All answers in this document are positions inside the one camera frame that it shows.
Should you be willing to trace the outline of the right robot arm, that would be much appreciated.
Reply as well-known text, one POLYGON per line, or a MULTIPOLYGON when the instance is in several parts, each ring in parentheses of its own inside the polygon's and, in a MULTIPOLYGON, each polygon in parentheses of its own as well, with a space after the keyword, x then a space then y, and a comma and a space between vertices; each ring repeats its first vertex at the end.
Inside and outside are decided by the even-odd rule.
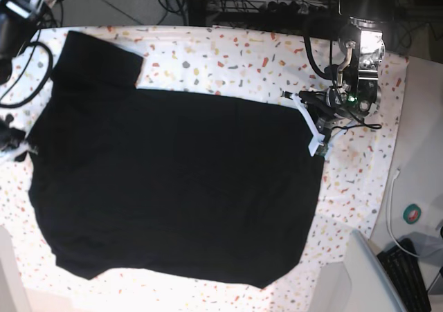
MULTIPOLYGON (((6 84, 12 76, 12 60, 27 48, 33 49, 19 77, 4 95, 12 90, 22 78, 37 47, 43 49, 48 56, 48 67, 35 90, 21 102, 12 104, 1 102, 1 109, 23 107, 31 102, 47 83, 53 69, 53 54, 46 44, 39 41, 39 32, 46 22, 46 15, 51 16, 53 6, 63 1, 1 0, 1 85, 6 84), (38 33, 37 38, 35 41, 31 41, 35 33, 38 33)), ((35 147, 26 140, 26 133, 10 126, 13 120, 14 118, 10 114, 1 118, 1 164, 13 162, 22 154, 37 153, 35 147)))

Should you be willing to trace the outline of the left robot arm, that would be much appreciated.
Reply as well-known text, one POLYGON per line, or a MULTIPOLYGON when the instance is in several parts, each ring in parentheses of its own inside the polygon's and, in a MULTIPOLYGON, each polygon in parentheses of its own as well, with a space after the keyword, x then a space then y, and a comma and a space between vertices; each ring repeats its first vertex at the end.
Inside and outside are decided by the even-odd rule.
POLYGON ((394 0, 336 0, 329 12, 312 15, 303 24, 302 34, 309 65, 314 74, 329 81, 319 91, 309 88, 297 93, 282 92, 302 114, 311 134, 311 156, 326 156, 332 140, 350 129, 380 130, 379 123, 366 122, 381 103, 379 67, 386 53, 382 26, 394 18, 394 0), (338 47, 344 55, 340 64, 320 68, 314 59, 310 26, 321 19, 341 20, 338 47))

